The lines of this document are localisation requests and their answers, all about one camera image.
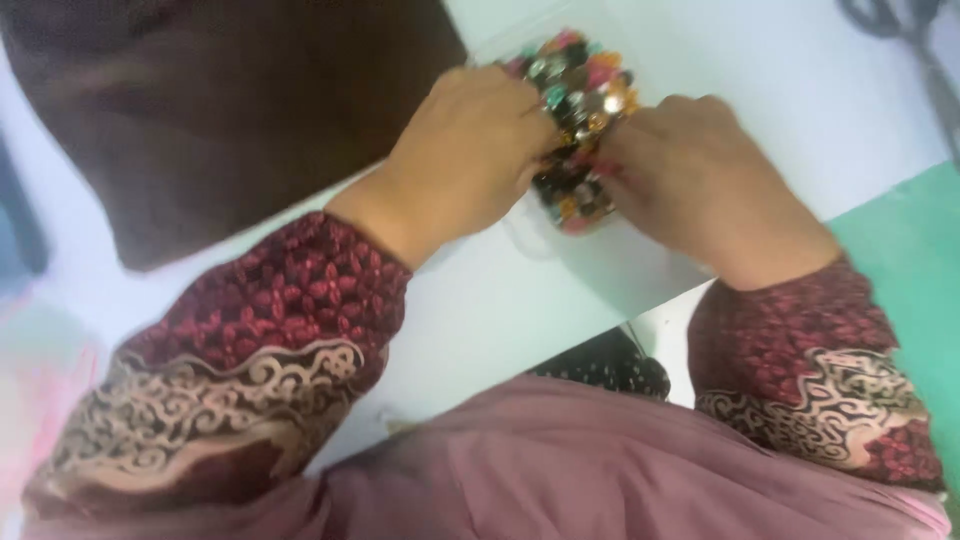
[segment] left hand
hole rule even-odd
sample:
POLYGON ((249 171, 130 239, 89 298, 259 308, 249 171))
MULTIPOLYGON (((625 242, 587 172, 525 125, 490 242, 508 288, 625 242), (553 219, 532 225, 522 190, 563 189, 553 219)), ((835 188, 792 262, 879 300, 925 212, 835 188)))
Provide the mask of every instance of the left hand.
POLYGON ((499 67, 454 68, 433 87, 383 166, 326 211, 411 269, 498 221, 557 134, 535 88, 499 67))

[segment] maroon patterned sleeve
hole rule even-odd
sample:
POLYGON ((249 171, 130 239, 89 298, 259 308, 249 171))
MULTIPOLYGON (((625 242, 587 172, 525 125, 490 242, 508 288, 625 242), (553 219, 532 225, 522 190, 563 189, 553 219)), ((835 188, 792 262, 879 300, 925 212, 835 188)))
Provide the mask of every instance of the maroon patterned sleeve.
POLYGON ((699 410, 767 448, 885 484, 944 490, 929 415, 870 282, 841 258, 752 292, 717 282, 689 328, 699 410))
POLYGON ((28 486, 34 519, 246 503, 371 389, 410 272, 311 213, 200 276, 114 354, 28 486))

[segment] right hand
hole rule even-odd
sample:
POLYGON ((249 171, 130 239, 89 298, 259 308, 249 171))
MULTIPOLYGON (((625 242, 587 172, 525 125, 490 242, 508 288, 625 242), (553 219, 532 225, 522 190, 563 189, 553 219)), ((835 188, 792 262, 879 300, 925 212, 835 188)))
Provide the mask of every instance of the right hand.
POLYGON ((670 96, 638 111, 604 139, 601 158, 623 167, 604 186, 627 219, 733 288, 799 278, 840 255, 715 97, 670 96))

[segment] hand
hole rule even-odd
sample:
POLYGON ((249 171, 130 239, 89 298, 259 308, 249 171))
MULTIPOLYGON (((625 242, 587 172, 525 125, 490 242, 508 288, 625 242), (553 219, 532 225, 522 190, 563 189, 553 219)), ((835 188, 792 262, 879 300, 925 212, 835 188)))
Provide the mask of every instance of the hand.
POLYGON ((805 276, 840 254, 715 97, 670 96, 616 126, 603 144, 603 160, 623 166, 605 181, 620 212, 734 288, 805 276))
POLYGON ((502 218, 527 190, 531 165, 556 139, 539 102, 499 67, 450 70, 383 166, 326 210, 420 267, 446 242, 502 218))

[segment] brown cloth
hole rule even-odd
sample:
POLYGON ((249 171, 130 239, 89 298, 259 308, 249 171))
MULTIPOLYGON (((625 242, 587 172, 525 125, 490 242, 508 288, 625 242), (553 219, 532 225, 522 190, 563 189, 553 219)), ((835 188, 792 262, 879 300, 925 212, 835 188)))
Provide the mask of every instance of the brown cloth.
POLYGON ((0 0, 0 16, 136 270, 385 158, 466 57, 440 0, 0 0))

